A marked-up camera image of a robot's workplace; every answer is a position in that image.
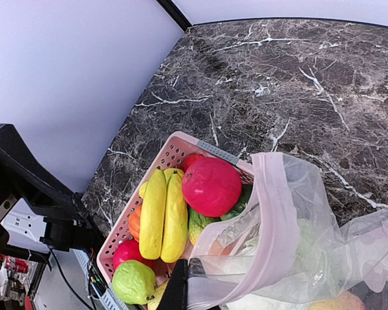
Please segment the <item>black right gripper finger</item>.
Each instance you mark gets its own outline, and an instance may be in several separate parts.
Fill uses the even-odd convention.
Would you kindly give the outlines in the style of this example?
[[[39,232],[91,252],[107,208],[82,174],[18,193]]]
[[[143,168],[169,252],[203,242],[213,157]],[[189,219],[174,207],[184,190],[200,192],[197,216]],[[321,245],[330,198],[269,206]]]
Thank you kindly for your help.
[[[188,261],[178,260],[157,310],[186,310],[188,306]]]

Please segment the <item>yellow toy banana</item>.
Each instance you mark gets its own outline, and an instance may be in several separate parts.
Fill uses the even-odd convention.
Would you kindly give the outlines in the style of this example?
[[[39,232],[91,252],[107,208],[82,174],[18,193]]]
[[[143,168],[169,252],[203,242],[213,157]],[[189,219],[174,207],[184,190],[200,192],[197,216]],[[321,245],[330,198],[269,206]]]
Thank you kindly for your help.
[[[188,206],[182,194],[184,172],[155,169],[147,181],[140,215],[139,251],[147,260],[176,262],[188,235]]]

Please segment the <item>red toy apple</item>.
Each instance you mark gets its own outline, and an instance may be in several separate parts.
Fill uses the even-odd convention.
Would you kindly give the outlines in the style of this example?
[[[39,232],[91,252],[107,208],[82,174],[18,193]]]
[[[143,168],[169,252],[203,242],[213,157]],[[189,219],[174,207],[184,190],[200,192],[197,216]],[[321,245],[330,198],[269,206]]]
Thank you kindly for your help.
[[[182,192],[188,205],[196,212],[218,218],[239,200],[241,177],[227,161],[203,157],[186,170]]]

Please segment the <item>clear dotted zip top bag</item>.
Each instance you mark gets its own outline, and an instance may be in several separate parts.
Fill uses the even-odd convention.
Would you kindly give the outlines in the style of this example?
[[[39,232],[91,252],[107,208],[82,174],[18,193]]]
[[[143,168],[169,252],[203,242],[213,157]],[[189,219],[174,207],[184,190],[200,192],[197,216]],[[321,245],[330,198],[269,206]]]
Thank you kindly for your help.
[[[188,308],[246,295],[307,305],[360,282],[388,282],[388,208],[339,226],[319,169],[280,152],[252,155],[253,189],[237,217],[208,225],[189,261]]]

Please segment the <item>white toy cauliflower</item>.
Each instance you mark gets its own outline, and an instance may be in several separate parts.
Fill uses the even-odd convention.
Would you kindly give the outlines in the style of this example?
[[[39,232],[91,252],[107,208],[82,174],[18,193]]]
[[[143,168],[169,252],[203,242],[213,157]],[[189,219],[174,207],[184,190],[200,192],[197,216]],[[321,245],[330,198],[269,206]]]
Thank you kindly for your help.
[[[302,265],[304,262],[308,262],[308,258],[305,258],[305,256],[314,244],[314,228],[311,222],[306,219],[298,219],[297,224],[299,225],[300,237],[296,249],[296,262]],[[294,305],[255,294],[248,294],[240,300],[219,307],[220,309],[309,309],[310,304]]]

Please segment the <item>yellow toy cauliflower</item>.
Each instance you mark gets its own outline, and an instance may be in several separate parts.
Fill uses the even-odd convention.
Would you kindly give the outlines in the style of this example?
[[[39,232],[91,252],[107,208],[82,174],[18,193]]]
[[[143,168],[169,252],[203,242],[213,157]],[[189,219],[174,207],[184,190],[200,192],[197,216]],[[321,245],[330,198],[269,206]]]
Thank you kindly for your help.
[[[344,292],[337,298],[314,302],[310,310],[365,310],[364,303],[354,294]]]

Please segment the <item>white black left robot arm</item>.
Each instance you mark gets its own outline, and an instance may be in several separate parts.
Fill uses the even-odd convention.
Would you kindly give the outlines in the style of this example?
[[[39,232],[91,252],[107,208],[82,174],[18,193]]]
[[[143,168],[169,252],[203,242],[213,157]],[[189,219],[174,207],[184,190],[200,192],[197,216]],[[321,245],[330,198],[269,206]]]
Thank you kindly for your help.
[[[58,251],[97,253],[105,238],[82,197],[39,164],[12,124],[0,123],[0,255],[10,250],[1,221],[19,200],[43,217],[47,226],[40,242]]]

